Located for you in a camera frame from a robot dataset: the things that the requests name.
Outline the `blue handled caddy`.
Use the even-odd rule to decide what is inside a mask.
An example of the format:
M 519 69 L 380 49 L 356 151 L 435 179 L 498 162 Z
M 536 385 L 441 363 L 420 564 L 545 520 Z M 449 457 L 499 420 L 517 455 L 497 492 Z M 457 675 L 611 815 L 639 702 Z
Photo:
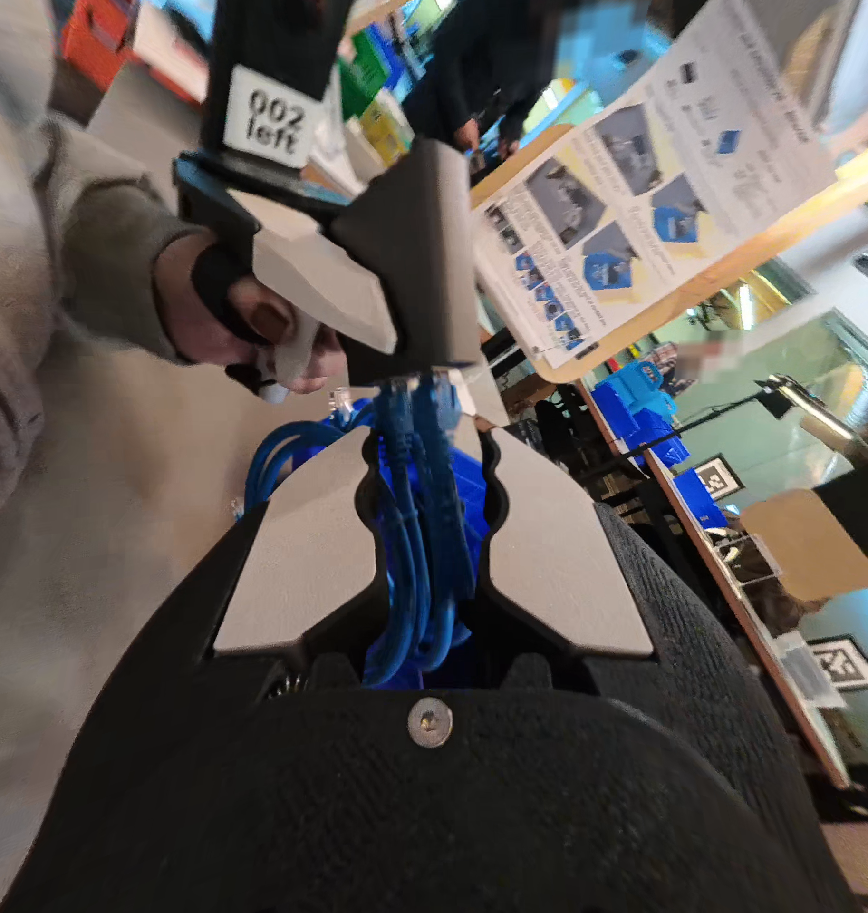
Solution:
M 617 393 L 630 413 L 652 411 L 669 420 L 677 411 L 674 398 L 662 390 L 663 375 L 656 365 L 645 359 L 631 361 L 600 382 Z

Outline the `person's left hand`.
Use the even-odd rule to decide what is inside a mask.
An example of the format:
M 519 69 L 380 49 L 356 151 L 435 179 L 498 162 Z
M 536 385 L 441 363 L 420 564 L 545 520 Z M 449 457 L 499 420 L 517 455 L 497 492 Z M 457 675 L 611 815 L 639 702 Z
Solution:
M 154 263 L 154 290 L 166 336 L 176 352 L 194 363 L 222 368 L 253 367 L 276 347 L 289 343 L 299 329 L 303 313 L 291 302 L 252 275 L 239 278 L 228 291 L 228 300 L 253 333 L 267 341 L 257 346 L 240 339 L 223 326 L 200 299 L 192 280 L 193 268 L 203 252 L 218 250 L 210 230 L 187 234 L 170 243 Z

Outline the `small blue bin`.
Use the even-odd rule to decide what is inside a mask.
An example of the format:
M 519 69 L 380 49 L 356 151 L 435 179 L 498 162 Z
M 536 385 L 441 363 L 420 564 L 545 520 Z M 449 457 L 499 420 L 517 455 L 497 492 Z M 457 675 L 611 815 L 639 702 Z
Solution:
M 727 528 L 728 519 L 719 509 L 695 469 L 687 469 L 673 477 L 673 484 L 688 512 L 704 530 Z
M 665 418 L 650 410 L 643 410 L 635 417 L 637 430 L 627 438 L 628 448 L 634 449 L 645 444 L 668 437 L 662 443 L 651 447 L 651 452 L 667 468 L 673 469 L 686 464 L 691 452 L 684 446 L 679 435 L 675 434 L 672 425 Z
M 625 399 L 614 386 L 602 382 L 591 391 L 591 397 L 614 439 L 626 440 L 639 431 L 639 425 L 627 408 Z

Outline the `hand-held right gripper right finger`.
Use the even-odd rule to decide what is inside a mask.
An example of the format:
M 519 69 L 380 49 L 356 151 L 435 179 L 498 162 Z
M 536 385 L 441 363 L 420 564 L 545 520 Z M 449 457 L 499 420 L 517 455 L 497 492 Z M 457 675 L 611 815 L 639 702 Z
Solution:
M 481 434 L 488 530 L 463 622 L 489 647 L 648 658 L 649 633 L 595 501 L 509 432 Z

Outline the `black network adapter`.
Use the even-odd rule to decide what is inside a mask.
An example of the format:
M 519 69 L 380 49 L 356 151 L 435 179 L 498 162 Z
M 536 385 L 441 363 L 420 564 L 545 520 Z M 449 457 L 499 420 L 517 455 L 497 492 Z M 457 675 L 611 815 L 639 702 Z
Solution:
M 368 331 L 339 330 L 355 387 L 479 359 L 469 166 L 444 143 L 423 139 L 375 178 L 326 227 L 326 236 L 376 276 L 385 302 Z

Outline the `green bin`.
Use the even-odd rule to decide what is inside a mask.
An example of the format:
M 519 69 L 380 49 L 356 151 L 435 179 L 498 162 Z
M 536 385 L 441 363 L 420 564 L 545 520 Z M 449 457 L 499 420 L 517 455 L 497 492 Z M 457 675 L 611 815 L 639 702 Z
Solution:
M 343 40 L 337 67 L 343 121 L 360 119 L 380 90 L 394 89 L 405 73 L 393 39 L 377 24 Z

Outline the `clear plastic box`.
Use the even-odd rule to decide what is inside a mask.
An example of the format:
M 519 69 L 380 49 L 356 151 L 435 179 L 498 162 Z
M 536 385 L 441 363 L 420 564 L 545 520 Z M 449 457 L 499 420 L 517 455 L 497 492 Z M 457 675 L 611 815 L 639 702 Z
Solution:
M 775 570 L 749 534 L 729 531 L 726 537 L 717 541 L 715 550 L 748 598 L 782 592 Z

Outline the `orange bin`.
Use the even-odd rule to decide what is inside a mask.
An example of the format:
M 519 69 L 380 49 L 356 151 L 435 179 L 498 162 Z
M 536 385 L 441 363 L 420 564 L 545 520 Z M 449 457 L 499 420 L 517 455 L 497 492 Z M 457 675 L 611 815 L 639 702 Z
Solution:
M 63 27 L 62 57 L 107 93 L 133 52 L 137 1 L 76 1 Z

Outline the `framed marker tag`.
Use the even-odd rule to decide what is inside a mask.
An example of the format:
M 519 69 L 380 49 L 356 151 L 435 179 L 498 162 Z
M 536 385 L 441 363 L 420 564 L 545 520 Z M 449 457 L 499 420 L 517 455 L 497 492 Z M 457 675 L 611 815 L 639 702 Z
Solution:
M 868 691 L 868 656 L 853 635 L 816 638 L 807 646 L 837 691 Z
M 723 454 L 717 454 L 692 467 L 714 502 L 733 497 L 745 489 L 737 472 Z

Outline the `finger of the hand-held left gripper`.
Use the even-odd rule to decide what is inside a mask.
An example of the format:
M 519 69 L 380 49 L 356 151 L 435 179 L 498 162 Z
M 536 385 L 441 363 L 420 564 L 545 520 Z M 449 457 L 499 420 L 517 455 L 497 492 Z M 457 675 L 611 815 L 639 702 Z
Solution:
M 293 306 L 351 340 L 391 355 L 397 332 L 376 275 L 324 236 L 309 215 L 232 189 L 231 197 L 259 223 L 252 271 Z

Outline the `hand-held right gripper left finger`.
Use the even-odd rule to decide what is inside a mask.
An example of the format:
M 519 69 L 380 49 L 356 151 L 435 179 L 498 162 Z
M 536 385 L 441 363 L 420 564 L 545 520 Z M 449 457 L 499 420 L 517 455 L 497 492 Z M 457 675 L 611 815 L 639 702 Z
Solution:
M 219 655 L 363 656 L 389 612 L 375 477 L 359 427 L 270 496 L 214 641 Z

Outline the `blue plastic bin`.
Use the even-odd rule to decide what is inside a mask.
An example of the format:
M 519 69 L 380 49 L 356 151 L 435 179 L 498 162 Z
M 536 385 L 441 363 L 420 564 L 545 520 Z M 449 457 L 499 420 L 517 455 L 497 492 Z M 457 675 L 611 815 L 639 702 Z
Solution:
M 359 427 L 379 435 L 381 482 L 377 518 L 386 549 L 389 613 L 366 653 L 368 687 L 418 688 L 471 631 L 460 604 L 473 599 L 483 539 L 486 485 L 481 463 L 453 446 L 461 415 L 454 389 L 441 403 L 433 392 L 384 390 L 319 423 L 292 457 L 292 468 Z

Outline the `yellow box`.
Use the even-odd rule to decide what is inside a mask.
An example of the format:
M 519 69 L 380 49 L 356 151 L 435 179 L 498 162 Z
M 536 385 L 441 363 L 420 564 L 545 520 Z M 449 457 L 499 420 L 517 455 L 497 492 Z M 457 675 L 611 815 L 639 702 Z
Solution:
M 387 106 L 373 101 L 359 119 L 361 130 L 372 149 L 388 169 L 408 154 L 414 133 Z

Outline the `person's left forearm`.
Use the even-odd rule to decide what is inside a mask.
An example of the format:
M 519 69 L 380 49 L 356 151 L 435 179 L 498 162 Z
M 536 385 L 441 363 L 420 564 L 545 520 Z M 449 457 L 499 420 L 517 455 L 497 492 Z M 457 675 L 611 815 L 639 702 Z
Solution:
M 62 317 L 87 335 L 189 360 L 157 312 L 153 271 L 200 229 L 171 213 L 141 166 L 0 99 L 0 509 L 43 427 L 40 364 Z

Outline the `instruction poster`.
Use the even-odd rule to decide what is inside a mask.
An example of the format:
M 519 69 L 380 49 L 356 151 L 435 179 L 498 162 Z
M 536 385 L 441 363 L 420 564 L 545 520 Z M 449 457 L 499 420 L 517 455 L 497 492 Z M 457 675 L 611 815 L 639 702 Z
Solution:
M 617 100 L 473 191 L 478 278 L 526 357 L 583 358 L 836 181 L 770 13 L 815 16 L 707 2 Z

